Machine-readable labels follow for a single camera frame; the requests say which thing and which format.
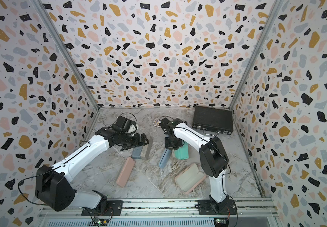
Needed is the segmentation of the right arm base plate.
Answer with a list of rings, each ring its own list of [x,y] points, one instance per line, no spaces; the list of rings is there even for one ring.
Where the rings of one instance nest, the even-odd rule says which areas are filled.
[[[237,206],[234,200],[225,199],[220,203],[215,200],[198,200],[196,207],[199,215],[236,215]]]

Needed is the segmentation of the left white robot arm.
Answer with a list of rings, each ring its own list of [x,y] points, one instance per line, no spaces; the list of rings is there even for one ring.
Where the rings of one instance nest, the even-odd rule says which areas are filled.
[[[36,197],[55,211],[68,207],[85,208],[89,212],[104,214],[107,197],[98,191],[85,192],[73,189],[71,182],[91,161],[117,145],[121,150],[145,147],[147,136],[137,133],[137,124],[119,116],[117,121],[99,129],[95,135],[74,153],[51,167],[42,166],[36,173]]]

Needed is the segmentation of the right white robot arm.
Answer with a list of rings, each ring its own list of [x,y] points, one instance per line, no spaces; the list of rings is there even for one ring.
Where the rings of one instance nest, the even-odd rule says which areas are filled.
[[[169,120],[164,117],[160,120],[160,128],[167,135],[164,144],[169,150],[178,150],[184,143],[195,148],[200,156],[200,164],[210,180],[210,206],[216,214],[228,209],[229,195],[226,191],[225,176],[231,172],[229,158],[218,137],[210,138],[202,135],[186,122],[180,119]]]

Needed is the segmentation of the case with purple glasses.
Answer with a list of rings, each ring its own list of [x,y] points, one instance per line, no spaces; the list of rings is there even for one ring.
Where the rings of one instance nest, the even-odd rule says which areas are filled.
[[[160,169],[165,168],[171,156],[172,156],[172,150],[166,149],[165,152],[162,154],[161,159],[158,163]]]

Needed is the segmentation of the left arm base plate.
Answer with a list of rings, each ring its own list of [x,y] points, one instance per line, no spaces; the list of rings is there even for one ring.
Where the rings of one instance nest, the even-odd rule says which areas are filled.
[[[98,217],[98,216],[120,216],[123,208],[122,200],[107,200],[101,202],[94,209],[83,209],[81,216]]]

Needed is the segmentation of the mint glasses case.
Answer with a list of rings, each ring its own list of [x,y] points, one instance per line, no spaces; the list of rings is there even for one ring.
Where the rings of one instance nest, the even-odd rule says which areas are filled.
[[[151,137],[148,138],[149,144],[145,146],[146,150],[144,152],[144,158],[145,160],[149,159],[149,155],[150,155],[150,151],[152,149],[152,145],[153,145],[153,139]]]

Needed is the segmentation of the grey case mint lining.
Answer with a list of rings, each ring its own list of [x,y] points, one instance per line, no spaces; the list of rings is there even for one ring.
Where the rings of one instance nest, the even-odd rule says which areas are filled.
[[[141,152],[142,152],[143,146],[135,147],[132,149],[131,157],[133,159],[141,159]]]

